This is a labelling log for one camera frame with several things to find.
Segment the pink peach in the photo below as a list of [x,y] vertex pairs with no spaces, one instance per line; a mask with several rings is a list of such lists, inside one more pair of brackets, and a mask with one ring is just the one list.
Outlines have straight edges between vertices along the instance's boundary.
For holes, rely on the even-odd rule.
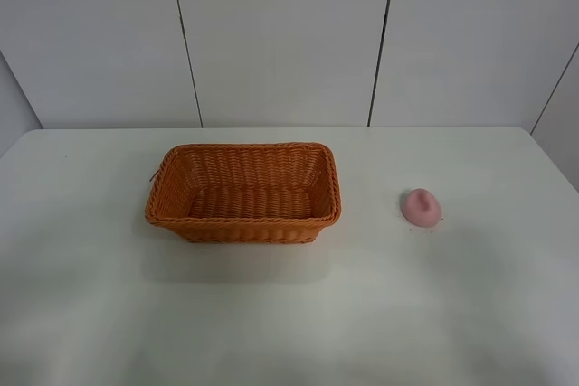
[[428,190],[411,190],[404,198],[402,214],[412,225],[420,228],[433,228],[441,220],[441,206]]

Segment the orange woven wicker basket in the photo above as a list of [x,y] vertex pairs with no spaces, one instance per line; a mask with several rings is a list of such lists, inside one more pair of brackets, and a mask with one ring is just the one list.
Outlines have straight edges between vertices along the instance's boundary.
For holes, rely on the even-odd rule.
[[176,146],[145,208],[149,224],[193,243],[310,243],[340,213],[333,153],[307,142]]

